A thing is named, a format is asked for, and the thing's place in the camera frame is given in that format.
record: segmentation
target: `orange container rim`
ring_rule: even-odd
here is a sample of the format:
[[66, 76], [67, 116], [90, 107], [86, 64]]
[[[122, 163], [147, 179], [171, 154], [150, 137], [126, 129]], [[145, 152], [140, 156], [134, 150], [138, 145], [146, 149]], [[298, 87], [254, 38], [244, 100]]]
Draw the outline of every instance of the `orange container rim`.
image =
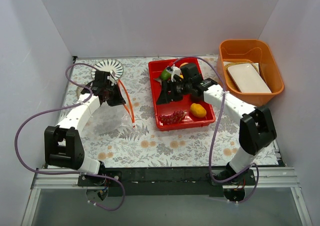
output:
[[[256, 41], [256, 42], [263, 43], [263, 44], [265, 44], [265, 45], [268, 47], [268, 49], [269, 49], [269, 51], [270, 51], [270, 53], [271, 53], [271, 58], [272, 58], [272, 60], [274, 61], [274, 63], [276, 64], [276, 61], [275, 61], [275, 59], [274, 59], [274, 56], [273, 56], [273, 54], [272, 54], [272, 51], [270, 50], [269, 45], [268, 45], [267, 43], [261, 41], [261, 40], [258, 40], [258, 39], [232, 39], [232, 40], [224, 40], [223, 42], [220, 43], [220, 46], [219, 46], [220, 60], [221, 60], [221, 63], [222, 63], [222, 70], [223, 70], [224, 79], [225, 79], [226, 76], [227, 76], [227, 71], [226, 71], [225, 67], [223, 66], [224, 61], [223, 61], [223, 58], [222, 58], [221, 46], [222, 46], [223, 43], [228, 42], [228, 41]], [[276, 64], [275, 69], [276, 69], [276, 72], [280, 75], [280, 71], [279, 71], [279, 69], [278, 69], [277, 64]], [[239, 95], [261, 95], [261, 96], [264, 96], [264, 95], [265, 95], [265, 96], [268, 96], [268, 95], [269, 95], [269, 96], [270, 96], [270, 95], [278, 95], [279, 93], [281, 93], [281, 92], [284, 90], [285, 85], [284, 85], [284, 82], [283, 82], [281, 76], [280, 76], [280, 80], [281, 80], [281, 84], [282, 84], [281, 89], [280, 89], [279, 91], [277, 91], [277, 92], [271, 92], [271, 93], [244, 93], [244, 92], [240, 92], [240, 91], [234, 90], [234, 89], [228, 84], [228, 82], [227, 82], [226, 80], [224, 80], [224, 82], [226, 83], [226, 85], [227, 85], [227, 87], [228, 87], [228, 89], [229, 89], [230, 91], [233, 91], [234, 93], [237, 93], [237, 94], [239, 94]]]

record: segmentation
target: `transparent plastic sheet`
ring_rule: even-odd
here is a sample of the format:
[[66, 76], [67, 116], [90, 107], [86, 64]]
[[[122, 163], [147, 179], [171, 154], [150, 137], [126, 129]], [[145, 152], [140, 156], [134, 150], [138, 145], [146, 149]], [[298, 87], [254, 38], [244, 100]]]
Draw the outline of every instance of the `transparent plastic sheet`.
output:
[[131, 117], [125, 107], [123, 105], [111, 107], [107, 103], [102, 103], [88, 120], [82, 135], [85, 137], [98, 136], [120, 127], [133, 127]]

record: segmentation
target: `orange bin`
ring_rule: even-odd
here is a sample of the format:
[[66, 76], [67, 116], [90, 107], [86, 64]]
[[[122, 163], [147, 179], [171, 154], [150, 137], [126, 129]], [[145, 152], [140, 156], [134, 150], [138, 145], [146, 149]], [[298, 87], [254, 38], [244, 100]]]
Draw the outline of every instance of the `orange bin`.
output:
[[[272, 93], [242, 93], [226, 71], [223, 61], [259, 63], [262, 79]], [[285, 86], [269, 46], [259, 40], [226, 40], [220, 44], [217, 71], [225, 79], [227, 89], [239, 99], [262, 106], [281, 93]]]

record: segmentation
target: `gray floor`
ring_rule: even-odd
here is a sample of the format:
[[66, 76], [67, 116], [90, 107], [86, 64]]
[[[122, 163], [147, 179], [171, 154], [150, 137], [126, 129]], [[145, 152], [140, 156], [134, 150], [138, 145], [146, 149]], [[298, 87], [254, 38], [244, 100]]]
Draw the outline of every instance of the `gray floor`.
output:
[[[119, 198], [103, 203], [116, 205]], [[301, 225], [289, 188], [258, 188], [240, 205], [200, 196], [128, 196], [107, 212], [87, 203], [86, 191], [42, 190], [33, 225]]]

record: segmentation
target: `white wall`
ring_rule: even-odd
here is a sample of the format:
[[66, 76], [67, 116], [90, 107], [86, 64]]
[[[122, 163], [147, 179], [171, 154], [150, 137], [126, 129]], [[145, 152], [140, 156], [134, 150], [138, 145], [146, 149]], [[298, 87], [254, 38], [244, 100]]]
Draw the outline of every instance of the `white wall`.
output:
[[[71, 55], [41, 0], [0, 0], [0, 225], [20, 225], [34, 174], [15, 155], [14, 137], [29, 116], [62, 103]], [[44, 162], [43, 132], [56, 114], [35, 119], [19, 146], [33, 168]]]
[[218, 52], [258, 38], [278, 0], [42, 0], [72, 55], [123, 57]]
[[320, 0], [279, 0], [260, 39], [269, 43], [285, 90], [270, 104], [280, 152], [297, 171], [320, 225]]

